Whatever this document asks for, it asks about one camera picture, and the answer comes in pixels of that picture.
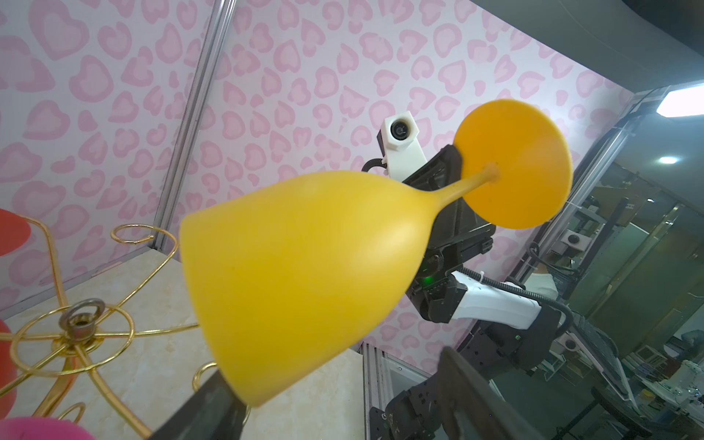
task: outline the red object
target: red object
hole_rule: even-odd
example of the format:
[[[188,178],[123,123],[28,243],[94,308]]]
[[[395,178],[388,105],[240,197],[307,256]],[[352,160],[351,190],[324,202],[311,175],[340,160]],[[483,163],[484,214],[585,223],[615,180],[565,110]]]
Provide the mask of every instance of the red object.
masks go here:
[[[9,327],[2,320],[0,320],[0,333],[10,333]],[[17,367],[10,359],[10,341],[0,341],[0,388],[15,380],[16,377]],[[16,388],[0,397],[0,419],[7,417],[16,398]]]
[[[14,251],[30,239],[30,224],[19,215],[0,209],[0,256]]]
[[[2,440],[95,440],[70,420],[47,417],[18,417],[0,420]]]

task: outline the glass panel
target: glass panel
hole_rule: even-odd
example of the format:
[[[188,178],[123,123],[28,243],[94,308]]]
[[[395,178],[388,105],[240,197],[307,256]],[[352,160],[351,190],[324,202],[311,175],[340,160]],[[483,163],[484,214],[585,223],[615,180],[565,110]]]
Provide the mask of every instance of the glass panel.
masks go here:
[[[662,347],[704,296],[704,216],[683,207],[664,237],[602,307],[593,323],[621,353],[641,344]]]

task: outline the marble countertop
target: marble countertop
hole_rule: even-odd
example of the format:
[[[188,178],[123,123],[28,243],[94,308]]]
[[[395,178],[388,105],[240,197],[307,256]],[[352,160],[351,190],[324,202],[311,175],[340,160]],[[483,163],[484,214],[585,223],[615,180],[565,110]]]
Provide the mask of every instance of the marble countertop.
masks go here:
[[[162,260],[164,255],[149,250],[127,262],[67,291],[70,303],[100,298],[117,303],[135,288]],[[28,320],[58,307],[51,298],[6,320],[16,332]],[[134,318],[138,331],[183,325],[195,321],[188,299],[181,264],[170,261],[124,309]],[[117,313],[101,324],[106,331],[127,330]],[[58,331],[58,316],[47,318],[31,333]],[[106,358],[124,342],[108,339],[91,353],[94,361]],[[48,341],[28,341],[19,345],[20,357],[29,364],[49,353]],[[155,430],[192,394],[191,379],[196,370],[212,361],[200,329],[157,337],[135,338],[118,358],[99,368],[115,394]],[[60,370],[63,359],[45,368]],[[257,439],[364,439],[362,356],[346,350],[276,398],[252,410],[243,440]],[[31,377],[18,388],[17,400],[9,417],[31,415],[54,379]],[[54,417],[77,402],[85,402],[80,425],[98,440],[138,439],[98,393],[86,374],[80,374]]]

